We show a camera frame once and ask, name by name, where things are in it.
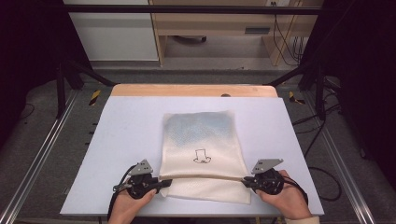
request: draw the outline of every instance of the white table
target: white table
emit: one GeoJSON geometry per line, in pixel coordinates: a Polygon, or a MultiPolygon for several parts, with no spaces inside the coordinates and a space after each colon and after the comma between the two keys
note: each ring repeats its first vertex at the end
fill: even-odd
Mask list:
{"type": "MultiPolygon", "coordinates": [[[[227,93],[233,92],[233,88],[241,86],[226,89],[227,93]]],[[[260,87],[254,88],[255,92],[260,92],[260,87]]],[[[147,159],[153,167],[153,176],[158,176],[162,160],[163,114],[224,110],[234,112],[235,129],[247,168],[251,170],[258,159],[283,159],[284,162],[276,169],[286,169],[302,186],[308,194],[312,214],[324,214],[281,98],[274,97],[273,94],[270,94],[272,97],[152,96],[156,94],[144,93],[150,96],[135,96],[133,93],[134,96],[131,96],[120,90],[113,91],[61,214],[106,215],[113,186],[120,182],[130,166],[143,159],[147,159]]],[[[138,215],[274,217],[279,212],[271,205],[263,203],[251,191],[251,204],[164,198],[158,194],[138,215]]]]}

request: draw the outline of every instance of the cable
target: cable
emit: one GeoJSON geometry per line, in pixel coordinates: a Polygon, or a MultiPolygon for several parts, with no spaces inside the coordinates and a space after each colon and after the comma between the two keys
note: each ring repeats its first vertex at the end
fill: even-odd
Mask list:
{"type": "Polygon", "coordinates": [[[326,101],[326,99],[329,98],[329,96],[333,96],[333,95],[336,95],[336,93],[331,92],[331,93],[327,94],[325,97],[323,97],[323,100],[326,101]]]}
{"type": "Polygon", "coordinates": [[[284,178],[284,182],[285,183],[294,186],[295,188],[297,188],[303,194],[303,197],[304,197],[304,200],[306,202],[306,205],[308,205],[308,195],[305,193],[303,188],[301,188],[300,185],[297,184],[297,182],[295,180],[291,179],[290,177],[288,177],[288,176],[282,176],[282,177],[284,178]]]}
{"type": "Polygon", "coordinates": [[[26,119],[27,117],[31,116],[31,115],[33,114],[33,112],[35,111],[35,106],[34,106],[34,105],[31,105],[31,104],[26,104],[26,105],[31,106],[31,107],[32,107],[32,110],[31,110],[27,115],[21,117],[20,120],[21,120],[21,119],[26,119]]]}
{"type": "Polygon", "coordinates": [[[276,30],[276,27],[277,27],[277,29],[279,30],[279,33],[280,33],[280,35],[282,36],[282,39],[283,39],[283,41],[284,41],[285,44],[286,44],[286,48],[288,49],[288,51],[289,51],[289,53],[290,53],[290,55],[291,55],[291,57],[292,57],[292,54],[291,54],[291,52],[290,52],[289,46],[288,46],[288,44],[287,44],[287,41],[286,41],[286,39],[283,37],[282,32],[280,31],[279,27],[277,26],[276,14],[275,14],[274,16],[275,16],[275,22],[274,22],[273,38],[274,38],[274,44],[275,44],[277,50],[279,50],[280,56],[282,57],[283,61],[284,61],[285,64],[287,64],[287,65],[291,65],[291,66],[299,65],[299,64],[291,64],[291,63],[286,62],[286,59],[285,59],[285,57],[283,56],[282,50],[280,50],[279,46],[277,45],[276,40],[275,40],[275,30],[276,30]]]}
{"type": "Polygon", "coordinates": [[[135,168],[135,165],[131,166],[126,172],[125,174],[122,176],[122,179],[120,181],[120,183],[118,184],[118,186],[121,186],[124,182],[125,177],[129,174],[130,171],[132,171],[132,169],[135,168]]]}
{"type": "Polygon", "coordinates": [[[304,37],[303,36],[301,36],[301,37],[295,36],[294,41],[293,41],[293,48],[292,48],[293,55],[291,55],[291,57],[293,57],[295,60],[297,60],[297,63],[300,63],[300,61],[303,57],[303,47],[304,47],[304,37]],[[297,42],[298,42],[299,38],[300,38],[300,44],[299,44],[300,47],[298,48],[298,52],[296,52],[297,42]]]}
{"type": "Polygon", "coordinates": [[[325,197],[321,196],[320,193],[318,192],[318,196],[319,196],[320,199],[322,199],[322,200],[324,200],[324,201],[328,201],[328,202],[335,202],[335,201],[337,201],[338,199],[341,198],[343,189],[341,188],[340,182],[335,178],[334,175],[330,174],[329,172],[327,172],[327,171],[325,171],[325,170],[323,170],[323,169],[320,169],[320,168],[314,167],[314,166],[308,166],[308,169],[323,172],[324,174],[326,174],[326,175],[328,175],[329,177],[331,177],[331,178],[334,180],[335,184],[337,185],[337,188],[338,188],[338,194],[337,194],[337,196],[335,196],[334,198],[325,198],[325,197]]]}
{"type": "MultiPolygon", "coordinates": [[[[340,106],[340,104],[336,104],[336,105],[332,105],[331,107],[327,108],[327,109],[325,110],[326,115],[331,114],[331,113],[332,113],[337,107],[339,107],[339,106],[340,106]]],[[[315,114],[315,115],[309,116],[309,117],[307,117],[307,118],[298,119],[298,120],[294,121],[291,125],[292,125],[292,126],[295,126],[295,125],[298,125],[298,124],[302,124],[302,123],[307,122],[307,121],[309,121],[309,120],[311,120],[311,119],[314,119],[314,118],[317,117],[317,116],[318,116],[318,114],[315,114]]]]}
{"type": "Polygon", "coordinates": [[[313,128],[313,129],[308,130],[308,131],[300,131],[300,132],[297,132],[296,134],[298,134],[298,133],[312,133],[314,130],[318,129],[319,127],[313,128]]]}
{"type": "Polygon", "coordinates": [[[311,150],[312,146],[314,145],[315,141],[317,140],[317,138],[318,138],[320,132],[322,131],[322,129],[323,129],[323,127],[324,127],[325,122],[326,122],[326,119],[323,120],[323,123],[320,125],[320,128],[319,128],[317,134],[315,134],[314,139],[312,139],[311,144],[309,144],[308,149],[307,149],[306,152],[304,153],[304,158],[306,158],[306,156],[308,155],[308,152],[311,150]]]}
{"type": "MultiPolygon", "coordinates": [[[[271,6],[272,6],[272,7],[276,7],[276,3],[275,3],[275,2],[274,2],[274,3],[271,3],[271,6]]],[[[283,61],[285,62],[285,64],[287,64],[287,65],[300,65],[300,60],[301,60],[301,56],[302,56],[302,55],[299,55],[299,57],[295,57],[294,54],[291,53],[290,48],[289,48],[288,41],[286,40],[285,36],[283,36],[282,32],[280,31],[279,25],[278,25],[278,23],[277,23],[277,16],[276,16],[276,14],[274,14],[274,17],[275,17],[275,22],[274,22],[274,31],[273,31],[273,34],[274,34],[274,44],[275,44],[277,50],[279,50],[279,53],[280,53],[280,55],[282,56],[282,59],[283,59],[283,61]],[[277,28],[277,30],[279,31],[280,35],[282,36],[283,42],[284,42],[284,44],[285,44],[285,46],[286,46],[286,48],[287,48],[287,50],[288,50],[288,52],[289,52],[291,58],[292,58],[295,62],[297,62],[297,64],[291,64],[291,63],[286,62],[285,57],[284,57],[282,51],[280,50],[279,46],[278,46],[277,43],[276,43],[276,39],[275,39],[275,31],[276,31],[276,28],[277,28]]],[[[299,54],[302,53],[302,47],[303,47],[303,42],[301,41],[301,42],[300,42],[299,54]]]]}

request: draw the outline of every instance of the white bag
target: white bag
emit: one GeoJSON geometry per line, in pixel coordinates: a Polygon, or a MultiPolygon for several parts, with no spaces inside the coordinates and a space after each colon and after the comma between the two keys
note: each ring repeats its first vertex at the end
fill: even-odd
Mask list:
{"type": "Polygon", "coordinates": [[[231,112],[164,116],[160,179],[188,178],[175,178],[161,190],[163,196],[250,203],[250,191],[240,181],[222,179],[247,175],[231,112]]]}

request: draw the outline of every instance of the white cabinet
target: white cabinet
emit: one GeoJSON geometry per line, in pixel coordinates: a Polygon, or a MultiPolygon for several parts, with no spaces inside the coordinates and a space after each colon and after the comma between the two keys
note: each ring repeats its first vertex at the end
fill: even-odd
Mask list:
{"type": "MultiPolygon", "coordinates": [[[[147,5],[147,0],[64,0],[65,4],[147,5]]],[[[70,13],[90,61],[158,61],[148,13],[70,13]]]]}

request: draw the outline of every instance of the black cable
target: black cable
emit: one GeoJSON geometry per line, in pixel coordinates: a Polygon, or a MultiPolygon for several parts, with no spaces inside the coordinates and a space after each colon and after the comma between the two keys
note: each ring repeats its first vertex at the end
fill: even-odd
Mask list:
{"type": "Polygon", "coordinates": [[[125,177],[126,177],[126,176],[129,174],[129,172],[130,172],[132,169],[134,169],[134,168],[135,168],[135,165],[131,166],[131,167],[125,172],[125,174],[123,175],[123,177],[122,177],[122,179],[121,179],[121,181],[120,181],[120,183],[119,183],[119,186],[121,186],[121,185],[123,184],[125,177]]]}
{"type": "Polygon", "coordinates": [[[298,134],[298,133],[312,133],[314,130],[316,130],[316,129],[318,129],[318,128],[320,128],[320,126],[318,126],[318,127],[316,127],[316,128],[313,128],[313,129],[311,129],[311,130],[308,130],[308,131],[300,131],[300,132],[297,132],[296,134],[298,134]]]}
{"type": "Polygon", "coordinates": [[[325,97],[323,97],[323,100],[325,101],[327,98],[329,98],[330,96],[336,95],[336,93],[331,92],[329,94],[327,94],[325,97]]]}
{"type": "Polygon", "coordinates": [[[326,174],[326,175],[328,175],[329,177],[331,177],[331,178],[334,180],[335,184],[337,185],[338,194],[337,194],[336,197],[334,197],[334,198],[325,198],[325,197],[321,196],[320,193],[318,192],[318,196],[319,196],[320,199],[322,199],[322,200],[324,200],[324,201],[328,201],[328,202],[335,202],[335,201],[337,201],[338,199],[341,198],[343,189],[341,188],[340,182],[338,182],[338,180],[335,178],[334,175],[330,174],[329,172],[327,172],[327,171],[325,171],[325,170],[323,170],[323,169],[320,169],[320,168],[314,167],[314,166],[308,166],[308,169],[323,172],[324,174],[326,174]]]}
{"type": "Polygon", "coordinates": [[[277,217],[274,217],[274,219],[271,221],[271,224],[276,224],[277,217]]]}
{"type": "Polygon", "coordinates": [[[306,158],[306,156],[308,155],[308,152],[311,150],[312,146],[314,145],[315,141],[317,140],[317,138],[318,138],[320,132],[322,131],[322,129],[323,129],[323,127],[324,127],[325,122],[326,122],[326,119],[323,120],[323,123],[320,125],[320,128],[319,128],[317,134],[315,134],[314,139],[312,139],[311,144],[309,144],[308,149],[307,149],[306,152],[304,153],[304,158],[306,158]]]}
{"type": "Polygon", "coordinates": [[[284,182],[285,182],[285,183],[294,186],[295,188],[297,188],[297,189],[303,194],[303,197],[304,197],[304,199],[305,199],[306,205],[308,205],[308,195],[305,193],[305,191],[303,190],[303,188],[301,188],[300,185],[297,184],[297,182],[296,182],[295,180],[291,179],[290,177],[288,177],[288,176],[283,176],[283,178],[287,178],[287,179],[288,179],[288,180],[285,180],[285,179],[284,179],[284,182]]]}
{"type": "MultiPolygon", "coordinates": [[[[334,111],[335,108],[337,108],[339,106],[340,106],[340,104],[336,104],[336,105],[332,105],[331,107],[327,108],[325,110],[326,114],[329,115],[330,113],[332,113],[334,111]]],[[[315,115],[309,116],[307,118],[298,119],[298,120],[294,121],[291,125],[295,126],[295,125],[298,125],[298,124],[302,124],[302,123],[307,122],[307,121],[309,121],[311,119],[314,119],[317,116],[318,116],[318,114],[315,114],[315,115]]]]}
{"type": "Polygon", "coordinates": [[[280,50],[279,46],[277,45],[276,40],[275,40],[275,30],[276,30],[276,28],[278,29],[280,35],[282,36],[282,39],[283,39],[283,41],[284,41],[285,44],[286,44],[286,48],[288,49],[288,51],[289,51],[289,53],[290,53],[290,55],[291,55],[291,57],[292,57],[292,54],[291,54],[291,52],[290,52],[288,43],[287,43],[286,39],[283,37],[282,32],[281,32],[280,29],[279,29],[279,26],[277,25],[276,14],[275,14],[274,16],[275,16],[275,22],[274,22],[273,38],[274,38],[274,44],[275,44],[277,50],[279,50],[280,56],[282,56],[283,61],[284,61],[285,64],[287,64],[287,65],[292,65],[292,66],[299,65],[299,64],[291,64],[291,63],[286,62],[286,59],[285,59],[285,57],[283,56],[282,51],[280,50]]]}
{"type": "Polygon", "coordinates": [[[304,37],[303,36],[300,37],[300,44],[299,44],[300,47],[298,48],[298,52],[296,52],[298,39],[299,39],[298,36],[294,37],[293,48],[292,48],[292,52],[293,52],[292,57],[294,58],[294,60],[297,61],[298,64],[300,64],[300,61],[303,57],[304,37]]]}
{"type": "Polygon", "coordinates": [[[20,120],[21,120],[21,119],[26,119],[27,117],[31,116],[31,115],[33,114],[33,112],[35,111],[35,106],[34,106],[34,105],[32,105],[32,104],[26,104],[26,105],[31,106],[31,107],[32,107],[32,110],[29,112],[29,114],[27,114],[27,115],[21,117],[20,120]]]}

